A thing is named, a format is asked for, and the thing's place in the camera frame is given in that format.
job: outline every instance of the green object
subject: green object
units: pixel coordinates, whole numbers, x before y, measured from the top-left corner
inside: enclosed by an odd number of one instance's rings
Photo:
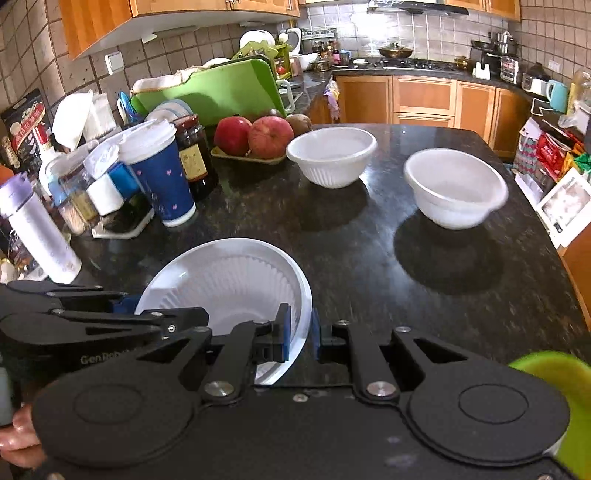
[[[275,77],[269,64],[261,59],[195,72],[182,85],[134,95],[131,105],[138,113],[147,115],[162,102],[175,98],[186,102],[206,127],[217,125],[227,116],[255,115],[272,108],[285,117]]]
[[[591,480],[591,367],[562,352],[531,353],[509,366],[541,378],[566,397],[570,422],[557,458],[581,480]]]

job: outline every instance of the green cutting board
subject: green cutting board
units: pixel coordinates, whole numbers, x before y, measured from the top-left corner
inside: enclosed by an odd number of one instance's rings
[[[261,59],[195,72],[182,85],[138,93],[131,98],[131,104],[138,113],[147,115],[162,102],[175,98],[186,102],[206,127],[217,125],[227,116],[252,115],[271,108],[285,116],[275,77]]]

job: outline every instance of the black granite countertop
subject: black granite countertop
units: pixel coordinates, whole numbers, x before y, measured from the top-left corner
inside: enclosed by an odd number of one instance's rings
[[[75,238],[87,281],[140,293],[188,249],[250,237],[295,259],[323,324],[363,323],[380,338],[410,325],[503,363],[545,349],[591,359],[589,333],[556,250],[482,139],[459,129],[360,127],[379,148],[350,186],[316,186],[289,160],[277,166],[216,160],[220,186],[184,225],[167,229],[155,219],[130,241]],[[506,205],[466,231],[425,218],[402,170],[409,155],[431,147],[487,161],[507,182]],[[309,343],[281,382],[345,381],[344,367],[314,362]]]

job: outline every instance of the pot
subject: pot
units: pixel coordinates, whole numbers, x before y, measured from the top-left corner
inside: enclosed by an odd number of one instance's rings
[[[413,54],[411,48],[401,47],[397,43],[378,48],[381,55],[389,59],[407,59]]]
[[[310,62],[312,72],[326,72],[330,70],[330,62],[327,60],[318,59]]]

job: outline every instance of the condiment bottle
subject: condiment bottle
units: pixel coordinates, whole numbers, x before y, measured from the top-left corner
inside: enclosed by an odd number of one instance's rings
[[[10,225],[40,267],[57,283],[72,283],[82,267],[70,245],[20,173],[0,187],[0,215]]]
[[[193,200],[203,200],[217,185],[217,172],[209,155],[205,129],[199,116],[189,115],[174,121],[178,153]]]

